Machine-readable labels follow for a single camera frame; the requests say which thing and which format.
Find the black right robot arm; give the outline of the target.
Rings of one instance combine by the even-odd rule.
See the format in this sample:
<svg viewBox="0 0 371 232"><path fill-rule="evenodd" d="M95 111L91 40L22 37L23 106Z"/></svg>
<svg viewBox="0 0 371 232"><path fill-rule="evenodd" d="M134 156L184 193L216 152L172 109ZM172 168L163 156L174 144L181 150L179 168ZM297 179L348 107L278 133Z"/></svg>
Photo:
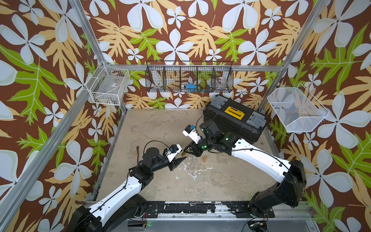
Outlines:
<svg viewBox="0 0 371 232"><path fill-rule="evenodd" d="M183 130L183 135L192 140L185 148L186 153L200 157L204 151L214 149L217 154L226 153L254 165L276 181L273 186L253 195L247 206L248 213L263 217L270 214L273 206L286 204L295 208L299 205L307 184L301 161L271 155L233 132L224 133L212 120L201 124L201 131L204 136L200 136L192 125Z"/></svg>

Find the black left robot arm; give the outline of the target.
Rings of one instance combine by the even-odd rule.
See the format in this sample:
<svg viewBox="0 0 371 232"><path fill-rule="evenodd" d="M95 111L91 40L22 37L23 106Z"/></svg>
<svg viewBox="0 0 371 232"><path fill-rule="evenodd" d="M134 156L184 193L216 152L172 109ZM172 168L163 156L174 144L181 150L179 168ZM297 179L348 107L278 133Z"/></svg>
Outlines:
<svg viewBox="0 0 371 232"><path fill-rule="evenodd" d="M141 214L146 200L138 195L154 178L154 172L168 167L174 170L185 157L179 144L171 145L160 154L157 148L148 148L143 159L129 169L127 179L108 196L86 208L79 207L67 227L68 232L111 232L123 221Z"/></svg>

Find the red brown small tool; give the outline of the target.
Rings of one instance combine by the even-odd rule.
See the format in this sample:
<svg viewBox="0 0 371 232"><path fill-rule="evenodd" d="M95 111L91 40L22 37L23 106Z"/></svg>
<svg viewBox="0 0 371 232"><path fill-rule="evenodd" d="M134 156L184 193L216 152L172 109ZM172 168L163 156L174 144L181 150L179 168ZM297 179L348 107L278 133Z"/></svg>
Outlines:
<svg viewBox="0 0 371 232"><path fill-rule="evenodd" d="M139 146L136 147L136 160L139 162Z"/></svg>

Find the black plastic toolbox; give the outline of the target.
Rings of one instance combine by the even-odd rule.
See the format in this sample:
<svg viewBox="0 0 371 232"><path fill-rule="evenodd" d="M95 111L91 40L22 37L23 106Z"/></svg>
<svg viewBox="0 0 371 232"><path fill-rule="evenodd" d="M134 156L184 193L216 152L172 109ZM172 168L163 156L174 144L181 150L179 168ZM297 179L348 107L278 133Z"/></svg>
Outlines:
<svg viewBox="0 0 371 232"><path fill-rule="evenodd" d="M250 144L258 141L268 121L264 114L219 94L206 105L203 115L223 133L233 132Z"/></svg>

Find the blue item in basket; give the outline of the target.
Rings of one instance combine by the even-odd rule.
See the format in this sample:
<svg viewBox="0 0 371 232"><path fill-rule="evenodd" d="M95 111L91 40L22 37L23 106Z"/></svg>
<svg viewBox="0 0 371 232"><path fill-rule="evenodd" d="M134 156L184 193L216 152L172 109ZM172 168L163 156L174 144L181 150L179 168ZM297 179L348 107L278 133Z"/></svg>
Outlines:
<svg viewBox="0 0 371 232"><path fill-rule="evenodd" d="M197 86L193 85L193 84L188 84L186 86L186 89L189 91L189 92L195 92L197 90Z"/></svg>

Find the white mesh basket right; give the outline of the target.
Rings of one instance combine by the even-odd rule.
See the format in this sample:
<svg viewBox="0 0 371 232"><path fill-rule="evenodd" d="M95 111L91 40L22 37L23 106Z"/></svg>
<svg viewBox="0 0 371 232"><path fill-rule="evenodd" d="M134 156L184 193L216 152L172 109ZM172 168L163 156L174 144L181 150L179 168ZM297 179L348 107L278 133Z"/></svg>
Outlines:
<svg viewBox="0 0 371 232"><path fill-rule="evenodd" d="M307 87L280 87L268 102L288 133L313 132L329 115L329 110Z"/></svg>

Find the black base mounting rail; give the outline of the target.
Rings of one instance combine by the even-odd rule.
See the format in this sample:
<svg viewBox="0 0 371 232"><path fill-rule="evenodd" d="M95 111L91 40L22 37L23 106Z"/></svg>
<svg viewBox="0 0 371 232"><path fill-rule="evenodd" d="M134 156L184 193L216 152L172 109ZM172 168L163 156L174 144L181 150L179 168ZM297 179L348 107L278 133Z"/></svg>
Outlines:
<svg viewBox="0 0 371 232"><path fill-rule="evenodd" d="M191 201L191 202L165 202L145 201L130 206L133 218L158 218L159 214L187 214L206 215L214 213L231 213L237 218L274 218L275 214L270 207L261 211L252 207L249 201Z"/></svg>

